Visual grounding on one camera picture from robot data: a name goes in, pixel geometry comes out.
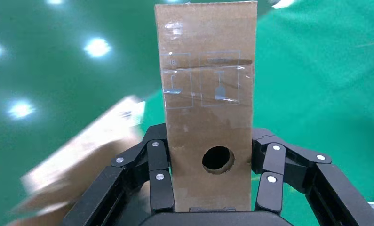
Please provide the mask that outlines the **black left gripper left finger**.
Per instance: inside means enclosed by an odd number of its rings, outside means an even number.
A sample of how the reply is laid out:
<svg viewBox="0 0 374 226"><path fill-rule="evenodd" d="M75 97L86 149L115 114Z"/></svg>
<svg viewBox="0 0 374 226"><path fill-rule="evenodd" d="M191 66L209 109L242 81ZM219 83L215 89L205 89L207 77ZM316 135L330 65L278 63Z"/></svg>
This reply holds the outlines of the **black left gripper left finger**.
<svg viewBox="0 0 374 226"><path fill-rule="evenodd" d="M137 226L175 210L166 125L116 155L63 218L62 226Z"/></svg>

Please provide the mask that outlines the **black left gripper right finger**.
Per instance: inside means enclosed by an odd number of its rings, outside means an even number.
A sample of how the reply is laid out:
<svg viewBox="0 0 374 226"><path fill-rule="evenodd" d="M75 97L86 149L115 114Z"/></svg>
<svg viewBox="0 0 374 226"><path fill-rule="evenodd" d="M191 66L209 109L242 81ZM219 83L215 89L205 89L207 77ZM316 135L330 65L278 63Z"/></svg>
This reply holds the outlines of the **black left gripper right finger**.
<svg viewBox="0 0 374 226"><path fill-rule="evenodd" d="M374 210L326 154L253 129L251 169L261 176L255 211L279 216L288 184L305 195L321 226L374 226Z"/></svg>

